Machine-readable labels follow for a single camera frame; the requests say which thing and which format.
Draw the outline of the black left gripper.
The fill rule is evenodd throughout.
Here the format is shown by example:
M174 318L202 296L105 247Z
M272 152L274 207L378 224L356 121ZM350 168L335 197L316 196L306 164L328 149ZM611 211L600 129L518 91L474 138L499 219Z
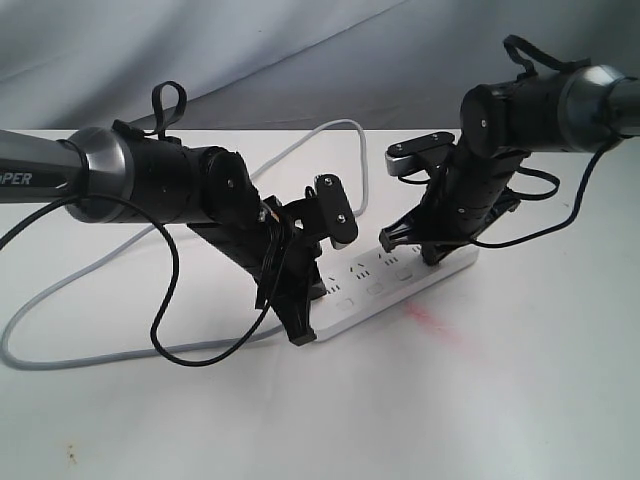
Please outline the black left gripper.
M253 278L258 300L275 296L272 308L290 343L302 346L316 340L311 300L327 294L315 262L321 248L305 243L277 197L261 202L258 219L248 229L214 222L190 223L188 228Z

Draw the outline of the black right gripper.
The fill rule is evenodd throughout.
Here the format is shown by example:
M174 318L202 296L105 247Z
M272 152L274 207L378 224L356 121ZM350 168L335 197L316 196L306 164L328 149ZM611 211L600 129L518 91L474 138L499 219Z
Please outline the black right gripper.
M381 229L378 240L386 253L399 246L421 245L423 261L438 265L518 208L518 196L508 188L518 169L516 151L481 157L456 149L443 168L405 219Z

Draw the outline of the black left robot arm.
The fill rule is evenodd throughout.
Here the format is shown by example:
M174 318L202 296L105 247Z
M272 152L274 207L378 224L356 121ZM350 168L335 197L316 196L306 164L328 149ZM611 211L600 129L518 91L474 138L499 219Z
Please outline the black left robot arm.
M222 147L189 148L145 137L122 122L48 140L1 133L1 200L44 203L71 195L86 223L183 224L256 282L291 343L315 340L310 304L324 295L321 249L295 224L312 196L282 204L262 198L244 160Z

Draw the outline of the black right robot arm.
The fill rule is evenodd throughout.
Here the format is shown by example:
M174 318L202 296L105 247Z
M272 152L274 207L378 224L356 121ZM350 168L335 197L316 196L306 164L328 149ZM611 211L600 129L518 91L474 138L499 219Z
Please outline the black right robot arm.
M639 81L598 65L481 84L464 96L460 122L460 136L441 131L388 147L390 176L408 182L425 172L427 178L419 204L381 230L379 242L386 252L418 245L423 260L433 266L461 247L478 245L479 236L521 202L554 196L553 191L525 194L508 186L515 173L558 182L546 172L523 167L526 158L539 152L592 156L569 217L526 238L570 225L599 159L639 134Z

